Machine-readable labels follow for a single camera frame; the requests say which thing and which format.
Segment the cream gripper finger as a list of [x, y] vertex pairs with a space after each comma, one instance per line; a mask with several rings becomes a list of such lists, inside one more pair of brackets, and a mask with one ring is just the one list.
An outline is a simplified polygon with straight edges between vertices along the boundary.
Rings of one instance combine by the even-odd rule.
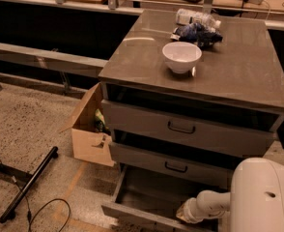
[[185, 202], [177, 210], [176, 217], [181, 219], [182, 221], [190, 223], [189, 212], [190, 212], [190, 210], [189, 210], [188, 202]]

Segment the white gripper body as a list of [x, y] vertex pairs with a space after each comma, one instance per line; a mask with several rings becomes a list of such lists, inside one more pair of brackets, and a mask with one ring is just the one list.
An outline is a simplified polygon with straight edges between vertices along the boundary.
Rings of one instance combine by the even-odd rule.
[[184, 217], [188, 223], [199, 223], [208, 217], [198, 197], [189, 198], [184, 205]]

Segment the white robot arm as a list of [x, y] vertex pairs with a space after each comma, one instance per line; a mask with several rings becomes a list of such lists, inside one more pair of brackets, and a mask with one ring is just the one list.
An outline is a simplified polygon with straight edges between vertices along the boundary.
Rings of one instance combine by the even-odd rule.
[[230, 214], [230, 232], [284, 232], [284, 165], [269, 159], [242, 161], [231, 190], [203, 190], [186, 200], [177, 218], [187, 223]]

